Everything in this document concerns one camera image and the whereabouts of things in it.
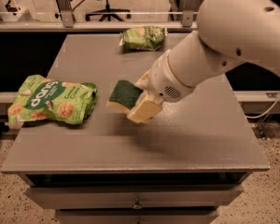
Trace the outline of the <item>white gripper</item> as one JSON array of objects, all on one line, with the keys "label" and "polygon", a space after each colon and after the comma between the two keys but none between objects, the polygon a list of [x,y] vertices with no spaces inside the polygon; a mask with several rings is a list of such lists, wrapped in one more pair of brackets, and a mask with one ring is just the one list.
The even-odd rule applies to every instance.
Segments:
[{"label": "white gripper", "polygon": [[[179,51],[168,49],[154,62],[134,85],[140,90],[148,90],[165,102],[176,103],[195,89],[189,57]],[[149,122],[162,111],[162,106],[144,98],[127,115],[135,123]]]}]

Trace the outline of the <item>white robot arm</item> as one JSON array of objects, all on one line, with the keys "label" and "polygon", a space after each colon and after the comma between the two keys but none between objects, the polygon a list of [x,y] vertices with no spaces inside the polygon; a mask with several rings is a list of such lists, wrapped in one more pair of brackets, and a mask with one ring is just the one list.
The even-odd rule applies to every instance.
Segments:
[{"label": "white robot arm", "polygon": [[165,51],[135,86],[144,92],[127,118],[147,122],[203,81],[242,63],[280,77],[280,7],[271,0],[203,0],[197,29]]}]

